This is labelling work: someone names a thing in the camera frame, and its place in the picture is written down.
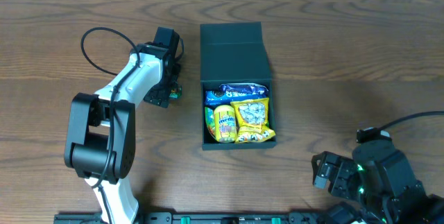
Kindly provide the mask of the red green KitKat Milo bar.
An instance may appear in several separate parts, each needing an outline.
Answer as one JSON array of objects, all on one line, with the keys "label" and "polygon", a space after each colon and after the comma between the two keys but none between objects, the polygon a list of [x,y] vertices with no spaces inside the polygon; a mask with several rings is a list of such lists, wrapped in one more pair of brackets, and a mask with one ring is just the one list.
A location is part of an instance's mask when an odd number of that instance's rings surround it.
[{"label": "red green KitKat Milo bar", "polygon": [[171,100],[179,99],[182,96],[182,86],[178,83],[175,83],[171,86],[171,92],[169,94],[169,98]]}]

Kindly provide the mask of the yellow Mentos gum bottle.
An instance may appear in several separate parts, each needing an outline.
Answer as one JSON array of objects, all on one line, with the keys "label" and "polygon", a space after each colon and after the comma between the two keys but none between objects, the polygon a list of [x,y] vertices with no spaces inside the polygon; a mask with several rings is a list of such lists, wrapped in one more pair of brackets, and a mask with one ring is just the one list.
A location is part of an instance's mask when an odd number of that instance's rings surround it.
[{"label": "yellow Mentos gum bottle", "polygon": [[234,142],[237,137],[237,122],[232,106],[220,105],[214,110],[215,137],[218,142]]}]

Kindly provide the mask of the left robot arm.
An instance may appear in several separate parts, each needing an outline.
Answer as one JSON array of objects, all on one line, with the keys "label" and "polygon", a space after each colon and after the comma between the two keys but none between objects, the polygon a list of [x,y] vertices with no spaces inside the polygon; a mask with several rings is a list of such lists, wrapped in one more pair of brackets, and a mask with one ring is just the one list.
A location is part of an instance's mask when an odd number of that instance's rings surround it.
[{"label": "left robot arm", "polygon": [[177,88],[182,42],[147,42],[131,51],[128,64],[94,94],[71,102],[64,160],[99,201],[100,223],[134,223],[139,203],[129,171],[135,158],[135,111],[142,102],[166,108]]}]

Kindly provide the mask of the green Haribo gummy bag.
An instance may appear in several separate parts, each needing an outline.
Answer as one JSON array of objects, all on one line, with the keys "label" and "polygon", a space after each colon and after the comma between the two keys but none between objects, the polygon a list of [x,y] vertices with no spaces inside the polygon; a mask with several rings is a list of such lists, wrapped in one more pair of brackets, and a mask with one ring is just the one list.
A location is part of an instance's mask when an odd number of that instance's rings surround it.
[{"label": "green Haribo gummy bag", "polygon": [[216,139],[215,135],[215,122],[214,122],[214,111],[210,107],[205,107],[205,124],[207,126],[207,129],[212,136],[213,139]]}]

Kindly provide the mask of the blue Oreo cookie pack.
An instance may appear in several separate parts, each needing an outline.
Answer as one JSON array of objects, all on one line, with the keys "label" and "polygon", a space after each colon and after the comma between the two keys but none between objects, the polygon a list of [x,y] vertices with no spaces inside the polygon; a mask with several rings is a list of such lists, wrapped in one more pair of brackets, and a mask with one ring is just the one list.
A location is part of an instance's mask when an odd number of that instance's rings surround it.
[{"label": "blue Oreo cookie pack", "polygon": [[266,98],[265,94],[246,94],[241,92],[223,92],[218,90],[205,92],[205,106],[228,105],[233,101]]}]

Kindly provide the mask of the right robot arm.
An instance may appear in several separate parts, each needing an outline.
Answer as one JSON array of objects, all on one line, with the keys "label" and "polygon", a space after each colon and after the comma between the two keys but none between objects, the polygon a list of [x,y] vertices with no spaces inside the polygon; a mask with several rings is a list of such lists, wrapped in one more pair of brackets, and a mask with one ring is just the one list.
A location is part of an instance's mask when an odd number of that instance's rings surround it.
[{"label": "right robot arm", "polygon": [[426,194],[406,155],[392,141],[360,144],[352,158],[322,152],[311,159],[313,185],[352,200],[380,223],[442,223],[443,198]]}]

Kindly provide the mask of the yellow Hacks candy bag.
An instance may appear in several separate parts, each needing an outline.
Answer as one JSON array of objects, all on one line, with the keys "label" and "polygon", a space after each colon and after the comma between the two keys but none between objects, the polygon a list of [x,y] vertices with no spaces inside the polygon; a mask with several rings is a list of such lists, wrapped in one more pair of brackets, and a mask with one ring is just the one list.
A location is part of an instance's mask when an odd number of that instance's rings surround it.
[{"label": "yellow Hacks candy bag", "polygon": [[239,126],[236,143],[262,143],[275,136],[268,126],[269,98],[233,101],[230,105]]}]

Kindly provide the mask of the blue foil chocolate bar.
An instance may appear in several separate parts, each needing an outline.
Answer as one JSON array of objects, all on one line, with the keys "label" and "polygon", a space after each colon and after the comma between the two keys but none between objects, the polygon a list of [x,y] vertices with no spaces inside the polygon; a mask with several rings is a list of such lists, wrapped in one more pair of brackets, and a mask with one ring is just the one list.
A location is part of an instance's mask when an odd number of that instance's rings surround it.
[{"label": "blue foil chocolate bar", "polygon": [[243,94],[260,94],[268,95],[268,88],[264,85],[256,83],[225,83],[219,86],[224,92],[237,92]]}]

